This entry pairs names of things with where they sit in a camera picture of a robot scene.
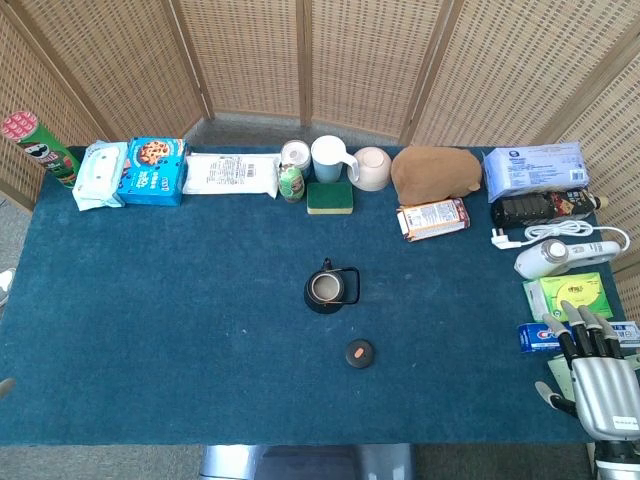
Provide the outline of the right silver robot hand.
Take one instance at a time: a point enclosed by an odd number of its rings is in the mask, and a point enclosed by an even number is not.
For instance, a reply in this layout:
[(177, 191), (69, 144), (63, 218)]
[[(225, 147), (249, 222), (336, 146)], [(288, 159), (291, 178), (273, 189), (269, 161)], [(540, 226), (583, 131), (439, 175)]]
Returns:
[(637, 441), (639, 381), (622, 355), (619, 336), (587, 306), (563, 301), (561, 307), (568, 326), (551, 314), (543, 321), (559, 340), (574, 398), (564, 398), (543, 381), (535, 383), (536, 391), (551, 408), (578, 419), (596, 441)]

